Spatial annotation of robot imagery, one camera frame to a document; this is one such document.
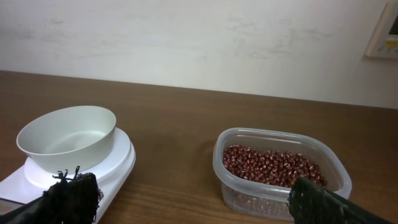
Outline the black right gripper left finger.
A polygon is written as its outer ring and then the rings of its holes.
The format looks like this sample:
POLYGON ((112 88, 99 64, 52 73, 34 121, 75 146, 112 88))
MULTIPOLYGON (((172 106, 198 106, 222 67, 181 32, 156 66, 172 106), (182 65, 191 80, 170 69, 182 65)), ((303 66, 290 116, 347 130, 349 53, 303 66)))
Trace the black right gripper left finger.
POLYGON ((93 173, 79 170, 76 167, 72 178, 67 177, 67 171, 58 171, 56 184, 39 198, 1 215, 1 223, 93 224, 103 193, 93 173))

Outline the white digital kitchen scale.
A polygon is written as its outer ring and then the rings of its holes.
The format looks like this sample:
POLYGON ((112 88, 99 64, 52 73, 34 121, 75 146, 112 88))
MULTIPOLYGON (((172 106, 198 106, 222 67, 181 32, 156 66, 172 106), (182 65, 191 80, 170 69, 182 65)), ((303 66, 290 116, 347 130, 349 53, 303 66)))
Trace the white digital kitchen scale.
MULTIPOLYGON (((83 170, 96 176, 103 193, 96 213, 98 222, 134 167, 136 152, 128 135, 121 129, 114 132, 110 154, 94 167, 83 170)), ((1 181, 1 215, 5 215, 37 198, 57 182, 52 173, 41 169, 32 159, 1 181)))

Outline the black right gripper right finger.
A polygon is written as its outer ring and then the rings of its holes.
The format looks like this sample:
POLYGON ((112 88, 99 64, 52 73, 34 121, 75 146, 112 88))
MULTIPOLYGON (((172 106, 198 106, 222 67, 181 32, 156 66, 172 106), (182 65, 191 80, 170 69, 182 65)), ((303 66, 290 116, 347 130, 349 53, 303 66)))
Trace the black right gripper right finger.
POLYGON ((296 181, 288 201, 295 224, 391 224, 305 177, 296 181))

